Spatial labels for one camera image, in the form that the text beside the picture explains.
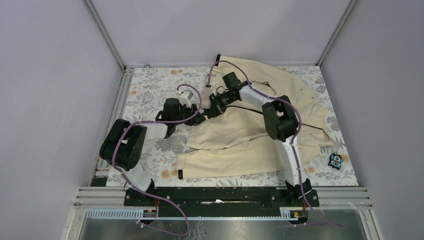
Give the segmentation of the beige zip jacket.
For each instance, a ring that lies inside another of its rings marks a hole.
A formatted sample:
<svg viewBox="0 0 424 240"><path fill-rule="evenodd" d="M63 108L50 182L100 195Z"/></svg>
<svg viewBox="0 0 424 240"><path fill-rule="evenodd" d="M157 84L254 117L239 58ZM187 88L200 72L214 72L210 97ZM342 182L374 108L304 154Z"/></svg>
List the beige zip jacket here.
<svg viewBox="0 0 424 240"><path fill-rule="evenodd" d="M223 75L234 72L267 95L289 97L301 115L297 142L303 164L315 158L321 147L333 144L324 125L328 108L318 104L313 89L301 79L254 60L225 55L219 60L211 77L216 86L224 85ZM178 156L177 169L184 179L287 171L277 144L268 136L262 114L254 112L251 104L236 101L224 114L192 127L186 143L192 152Z"/></svg>

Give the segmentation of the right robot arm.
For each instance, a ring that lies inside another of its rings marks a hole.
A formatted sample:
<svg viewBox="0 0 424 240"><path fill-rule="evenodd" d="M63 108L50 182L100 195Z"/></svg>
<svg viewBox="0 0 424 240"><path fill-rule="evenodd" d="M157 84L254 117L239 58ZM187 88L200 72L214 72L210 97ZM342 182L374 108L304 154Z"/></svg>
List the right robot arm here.
<svg viewBox="0 0 424 240"><path fill-rule="evenodd" d="M235 101L261 108L265 130L271 139L278 141L277 146L284 160L287 201L293 206L301 205L312 191L312 186L300 161L297 136L302 123L299 112L287 96L269 96L255 89L248 80L240 81L234 72L225 75L223 81L227 90L208 96L210 107L206 111L207 117L222 115Z"/></svg>

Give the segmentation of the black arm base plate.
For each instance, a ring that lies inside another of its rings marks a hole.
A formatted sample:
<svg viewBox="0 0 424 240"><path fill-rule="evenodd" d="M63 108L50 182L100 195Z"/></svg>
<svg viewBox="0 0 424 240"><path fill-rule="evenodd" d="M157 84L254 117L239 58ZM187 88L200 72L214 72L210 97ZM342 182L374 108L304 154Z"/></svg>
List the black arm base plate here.
<svg viewBox="0 0 424 240"><path fill-rule="evenodd" d="M152 187L148 195L128 188L124 206L154 210L175 209L182 215L193 213L224 213L240 215L258 213L260 209L302 210L304 198L295 199L285 187Z"/></svg>

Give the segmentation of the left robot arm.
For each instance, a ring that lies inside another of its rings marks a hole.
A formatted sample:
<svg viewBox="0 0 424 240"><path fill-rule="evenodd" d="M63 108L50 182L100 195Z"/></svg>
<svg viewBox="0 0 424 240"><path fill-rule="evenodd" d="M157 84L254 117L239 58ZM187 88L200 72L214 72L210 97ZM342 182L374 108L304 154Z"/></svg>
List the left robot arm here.
<svg viewBox="0 0 424 240"><path fill-rule="evenodd" d="M121 173L137 191L136 199L148 206L154 202L155 192L149 188L153 181L140 164L144 143L169 138L180 124L198 126L205 120L195 103L182 104L176 98L168 98L154 120L130 123L117 119L100 147L99 157Z"/></svg>

